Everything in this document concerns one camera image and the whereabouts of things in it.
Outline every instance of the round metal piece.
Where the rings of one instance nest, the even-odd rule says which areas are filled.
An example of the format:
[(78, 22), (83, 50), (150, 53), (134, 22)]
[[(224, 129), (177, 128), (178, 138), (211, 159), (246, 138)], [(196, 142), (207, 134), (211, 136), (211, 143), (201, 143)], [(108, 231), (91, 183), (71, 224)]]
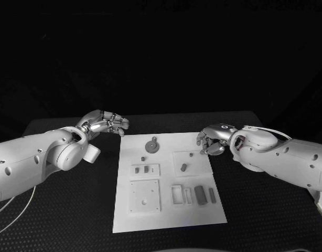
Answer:
[(144, 148), (145, 148), (145, 151), (147, 151), (148, 153), (157, 153), (157, 151), (158, 151), (158, 149), (160, 149), (160, 145), (158, 145), (157, 142), (150, 141), (150, 142), (147, 142)]

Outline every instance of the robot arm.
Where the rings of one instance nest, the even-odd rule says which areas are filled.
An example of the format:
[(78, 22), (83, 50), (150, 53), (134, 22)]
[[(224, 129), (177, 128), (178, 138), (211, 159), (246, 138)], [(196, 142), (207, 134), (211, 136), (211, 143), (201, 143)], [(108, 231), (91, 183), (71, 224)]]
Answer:
[[(283, 135), (279, 140), (269, 132)], [(255, 172), (266, 172), (278, 179), (309, 191), (322, 192), (322, 144), (292, 139), (278, 131), (246, 126), (237, 130), (227, 124), (206, 127), (199, 134), (203, 154), (220, 155), (230, 146), (233, 160)]]
[(82, 159), (94, 163), (101, 150), (89, 141), (101, 132), (124, 136), (128, 125), (118, 114), (95, 110), (75, 127), (0, 143), (0, 201), (40, 184), (53, 172), (71, 170)]

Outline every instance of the small hole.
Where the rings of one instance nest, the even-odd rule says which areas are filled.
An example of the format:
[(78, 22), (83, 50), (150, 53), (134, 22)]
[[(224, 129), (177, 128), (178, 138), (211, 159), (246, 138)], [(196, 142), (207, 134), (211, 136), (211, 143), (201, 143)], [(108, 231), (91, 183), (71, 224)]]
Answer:
[(40, 158), (39, 156), (35, 156), (35, 163), (39, 164)]
[(6, 173), (7, 176), (12, 175), (12, 167), (6, 167), (4, 168), (4, 173)]

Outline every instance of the dark wall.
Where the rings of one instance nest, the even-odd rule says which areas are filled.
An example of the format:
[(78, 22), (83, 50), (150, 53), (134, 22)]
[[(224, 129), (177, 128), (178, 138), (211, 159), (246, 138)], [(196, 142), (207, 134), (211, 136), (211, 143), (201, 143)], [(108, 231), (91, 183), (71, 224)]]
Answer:
[(0, 22), (0, 142), (95, 109), (282, 114), (322, 70), (322, 12), (135, 8)]

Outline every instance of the textured black surface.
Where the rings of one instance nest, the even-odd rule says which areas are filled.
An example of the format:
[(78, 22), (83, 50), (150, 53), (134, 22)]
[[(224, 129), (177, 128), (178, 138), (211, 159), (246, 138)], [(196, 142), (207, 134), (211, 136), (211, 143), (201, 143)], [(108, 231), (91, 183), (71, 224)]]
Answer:
[[(127, 134), (197, 132), (226, 123), (260, 126), (249, 111), (131, 115)], [(79, 118), (35, 120), (25, 135), (45, 133)], [(121, 138), (102, 133), (94, 164), (82, 161), (37, 186), (22, 218), (0, 234), (0, 251), (155, 251), (201, 247), (229, 251), (322, 251), (322, 217), (305, 189), (249, 171), (232, 153), (210, 156), (227, 224), (112, 233)], [(20, 213), (32, 190), (0, 214), (0, 229)]]

